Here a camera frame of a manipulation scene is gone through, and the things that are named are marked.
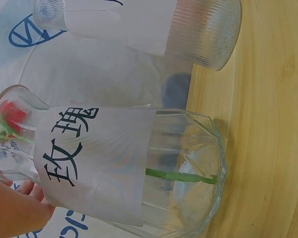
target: red flower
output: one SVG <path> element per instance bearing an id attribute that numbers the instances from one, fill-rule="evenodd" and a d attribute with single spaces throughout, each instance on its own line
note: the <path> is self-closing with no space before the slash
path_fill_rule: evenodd
<path id="1" fill-rule="evenodd" d="M 16 134 L 22 132 L 22 128 L 18 125 L 25 121 L 27 113 L 19 109 L 14 102 L 4 101 L 0 105 L 0 114 L 4 122 L 10 127 Z"/>

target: paper label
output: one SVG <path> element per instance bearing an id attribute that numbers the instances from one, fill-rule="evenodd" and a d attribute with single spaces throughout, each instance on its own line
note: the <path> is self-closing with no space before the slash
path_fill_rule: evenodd
<path id="1" fill-rule="evenodd" d="M 48 201 L 105 221 L 142 226 L 155 110 L 55 107 L 35 136 L 34 163 Z"/>
<path id="2" fill-rule="evenodd" d="M 162 56 L 176 4 L 177 0 L 66 0 L 64 19 L 76 36 Z"/>

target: glass jar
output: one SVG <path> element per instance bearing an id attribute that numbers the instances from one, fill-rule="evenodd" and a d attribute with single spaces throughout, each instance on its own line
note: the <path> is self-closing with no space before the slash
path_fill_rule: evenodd
<path id="1" fill-rule="evenodd" d="M 68 31 L 65 6 L 66 0 L 35 0 L 34 20 L 42 29 Z M 240 0 L 178 0 L 165 54 L 220 70 L 234 50 L 241 20 Z"/>
<path id="2" fill-rule="evenodd" d="M 49 108 L 21 85 L 0 94 L 0 180 L 41 184 L 33 162 L 34 138 Z M 227 172 L 213 121 L 179 109 L 157 110 L 147 155 L 144 226 L 110 224 L 145 238 L 201 233 L 219 207 Z"/>

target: wooden table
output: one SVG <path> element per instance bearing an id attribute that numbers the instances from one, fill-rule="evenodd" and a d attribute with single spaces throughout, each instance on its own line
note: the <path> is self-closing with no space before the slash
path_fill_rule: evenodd
<path id="1" fill-rule="evenodd" d="M 298 238 L 298 0 L 243 0 L 219 72 L 194 67 L 188 110 L 212 116 L 229 163 L 207 238 Z"/>

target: green stem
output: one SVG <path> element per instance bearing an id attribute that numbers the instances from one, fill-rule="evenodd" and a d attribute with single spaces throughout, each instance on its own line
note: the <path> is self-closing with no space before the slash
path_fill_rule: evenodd
<path id="1" fill-rule="evenodd" d="M 153 170 L 153 169 L 146 169 L 146 175 L 155 177 L 155 178 L 161 178 L 161 179 L 167 179 L 172 181 L 181 181 L 181 182 L 204 182 L 207 184 L 216 184 L 217 183 L 217 176 L 212 175 L 212 178 L 206 178 L 199 175 L 192 175 L 192 174 L 186 174 L 181 172 L 166 172 L 166 171 L 160 171 L 160 170 Z"/>

